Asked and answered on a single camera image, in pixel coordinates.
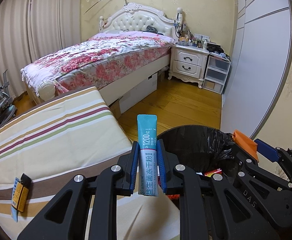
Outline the orange paper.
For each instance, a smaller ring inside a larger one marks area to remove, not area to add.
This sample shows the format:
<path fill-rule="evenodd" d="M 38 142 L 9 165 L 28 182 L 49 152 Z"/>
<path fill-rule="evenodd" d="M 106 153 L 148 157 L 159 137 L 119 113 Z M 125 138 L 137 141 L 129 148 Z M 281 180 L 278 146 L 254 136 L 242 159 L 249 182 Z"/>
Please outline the orange paper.
<path fill-rule="evenodd" d="M 252 156 L 257 162 L 259 162 L 257 155 L 257 143 L 247 137 L 245 134 L 235 129 L 233 132 L 233 140 L 234 142 L 245 150 L 250 156 Z"/>

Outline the teal probiotic sachet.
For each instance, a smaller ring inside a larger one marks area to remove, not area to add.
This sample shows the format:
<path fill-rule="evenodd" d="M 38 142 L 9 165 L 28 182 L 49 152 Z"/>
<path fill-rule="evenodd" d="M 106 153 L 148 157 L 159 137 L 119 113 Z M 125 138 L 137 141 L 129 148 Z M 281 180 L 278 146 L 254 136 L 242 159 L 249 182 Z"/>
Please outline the teal probiotic sachet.
<path fill-rule="evenodd" d="M 158 197 L 157 116 L 137 116 L 139 143 L 139 189 L 143 196 Z"/>

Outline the black trash bin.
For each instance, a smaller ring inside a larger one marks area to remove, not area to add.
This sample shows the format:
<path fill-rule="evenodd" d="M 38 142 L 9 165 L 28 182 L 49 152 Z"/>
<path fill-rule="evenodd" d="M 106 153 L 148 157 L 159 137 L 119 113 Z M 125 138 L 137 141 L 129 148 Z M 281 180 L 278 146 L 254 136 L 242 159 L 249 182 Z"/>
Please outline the black trash bin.
<path fill-rule="evenodd" d="M 220 168 L 226 176 L 235 176 L 239 164 L 235 160 L 235 143 L 231 133 L 200 125 L 169 129 L 158 136 L 167 152 L 178 157 L 179 163 L 198 173 Z"/>

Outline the red yellow wrapper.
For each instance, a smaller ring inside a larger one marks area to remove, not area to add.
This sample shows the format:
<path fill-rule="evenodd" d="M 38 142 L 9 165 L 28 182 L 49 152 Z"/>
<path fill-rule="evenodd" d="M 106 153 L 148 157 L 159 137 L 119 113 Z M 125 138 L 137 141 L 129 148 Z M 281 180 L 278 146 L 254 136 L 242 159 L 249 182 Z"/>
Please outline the red yellow wrapper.
<path fill-rule="evenodd" d="M 206 173 L 204 174 L 204 176 L 206 176 L 206 177 L 211 177 L 211 176 L 213 176 L 214 174 L 222 174 L 222 169 L 217 168 L 217 169 L 215 169 L 215 170 L 208 171 L 208 172 L 206 172 Z"/>

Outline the white wardrobe door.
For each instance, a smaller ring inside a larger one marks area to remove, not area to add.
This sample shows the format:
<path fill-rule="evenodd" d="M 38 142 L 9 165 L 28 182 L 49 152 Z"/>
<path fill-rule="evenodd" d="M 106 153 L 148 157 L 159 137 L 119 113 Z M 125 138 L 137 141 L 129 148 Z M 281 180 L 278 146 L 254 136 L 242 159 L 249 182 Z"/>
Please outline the white wardrobe door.
<path fill-rule="evenodd" d="M 238 0 L 232 67 L 220 129 L 255 137 L 274 109 L 292 61 L 292 0 Z"/>

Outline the striped bed sheet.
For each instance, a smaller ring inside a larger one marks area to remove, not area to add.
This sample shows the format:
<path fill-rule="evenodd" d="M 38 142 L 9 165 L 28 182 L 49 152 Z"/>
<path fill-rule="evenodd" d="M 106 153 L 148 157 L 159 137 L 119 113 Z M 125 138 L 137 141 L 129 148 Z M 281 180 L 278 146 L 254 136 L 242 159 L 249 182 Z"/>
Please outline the striped bed sheet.
<path fill-rule="evenodd" d="M 76 175 L 92 177 L 130 152 L 132 143 L 95 87 L 67 93 L 0 128 L 0 230 L 16 239 Z M 11 215 L 14 181 L 32 184 L 23 212 Z"/>

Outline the plastic drawer unit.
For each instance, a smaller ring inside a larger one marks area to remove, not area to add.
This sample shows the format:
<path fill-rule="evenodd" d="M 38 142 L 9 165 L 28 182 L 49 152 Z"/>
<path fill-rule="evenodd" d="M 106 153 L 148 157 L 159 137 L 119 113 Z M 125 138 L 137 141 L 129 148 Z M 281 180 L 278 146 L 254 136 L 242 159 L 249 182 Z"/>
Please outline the plastic drawer unit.
<path fill-rule="evenodd" d="M 210 53 L 206 63 L 203 88 L 222 94 L 230 72 L 231 61 L 227 57 Z"/>

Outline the white nightstand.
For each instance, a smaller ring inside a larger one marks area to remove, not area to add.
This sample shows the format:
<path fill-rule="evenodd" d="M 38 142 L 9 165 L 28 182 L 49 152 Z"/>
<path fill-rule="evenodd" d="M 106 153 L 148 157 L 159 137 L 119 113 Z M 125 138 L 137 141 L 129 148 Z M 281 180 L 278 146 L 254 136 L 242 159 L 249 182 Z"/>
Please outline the white nightstand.
<path fill-rule="evenodd" d="M 209 51 L 175 44 L 171 47 L 168 80 L 176 77 L 183 82 L 197 83 L 201 89 Z"/>

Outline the grey desk chair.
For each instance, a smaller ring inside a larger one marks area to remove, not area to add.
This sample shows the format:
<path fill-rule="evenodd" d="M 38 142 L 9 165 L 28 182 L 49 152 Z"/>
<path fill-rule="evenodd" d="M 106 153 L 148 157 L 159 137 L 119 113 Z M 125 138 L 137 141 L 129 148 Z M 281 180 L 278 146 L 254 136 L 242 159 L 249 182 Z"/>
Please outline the grey desk chair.
<path fill-rule="evenodd" d="M 0 84 L 0 128 L 15 117 L 17 107 L 9 94 L 7 70 L 3 72 L 3 84 Z"/>

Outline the white storage box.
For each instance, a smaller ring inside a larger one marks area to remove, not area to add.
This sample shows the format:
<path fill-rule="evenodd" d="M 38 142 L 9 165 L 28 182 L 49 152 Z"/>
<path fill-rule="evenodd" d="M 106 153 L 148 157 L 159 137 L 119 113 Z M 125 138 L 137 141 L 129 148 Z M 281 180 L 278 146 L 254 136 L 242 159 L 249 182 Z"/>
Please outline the white storage box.
<path fill-rule="evenodd" d="M 139 103 L 157 89 L 157 73 L 133 87 L 119 100 L 121 114 Z"/>

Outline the pink floral quilt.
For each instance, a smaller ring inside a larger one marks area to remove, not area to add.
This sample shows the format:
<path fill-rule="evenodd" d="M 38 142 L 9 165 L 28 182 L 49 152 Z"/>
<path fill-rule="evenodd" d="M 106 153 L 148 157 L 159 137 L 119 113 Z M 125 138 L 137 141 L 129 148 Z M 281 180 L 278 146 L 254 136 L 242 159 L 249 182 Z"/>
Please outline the pink floral quilt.
<path fill-rule="evenodd" d="M 146 31 L 100 33 L 28 64 L 21 78 L 35 94 L 46 81 L 58 94 L 86 86 L 102 89 L 167 55 L 173 44 L 171 37 Z"/>

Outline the white tufted bed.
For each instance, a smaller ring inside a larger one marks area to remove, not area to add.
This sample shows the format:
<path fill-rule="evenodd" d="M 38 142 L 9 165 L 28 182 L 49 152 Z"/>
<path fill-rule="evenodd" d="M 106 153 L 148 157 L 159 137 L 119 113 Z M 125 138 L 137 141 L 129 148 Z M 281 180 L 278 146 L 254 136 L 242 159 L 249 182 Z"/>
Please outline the white tufted bed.
<path fill-rule="evenodd" d="M 169 64 L 175 24 L 158 9 L 128 3 L 100 17 L 99 33 L 85 42 L 22 68 L 22 81 L 36 103 L 93 86 L 111 104 Z"/>

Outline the beige curtains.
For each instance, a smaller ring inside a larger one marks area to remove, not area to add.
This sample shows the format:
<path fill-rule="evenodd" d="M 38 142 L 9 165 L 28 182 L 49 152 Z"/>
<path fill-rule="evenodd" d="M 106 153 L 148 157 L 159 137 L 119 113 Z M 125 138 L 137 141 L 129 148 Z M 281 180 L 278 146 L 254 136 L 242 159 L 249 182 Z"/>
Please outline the beige curtains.
<path fill-rule="evenodd" d="M 25 92 L 21 69 L 35 60 L 80 43 L 81 0 L 3 0 L 0 4 L 0 80 L 9 93 Z"/>

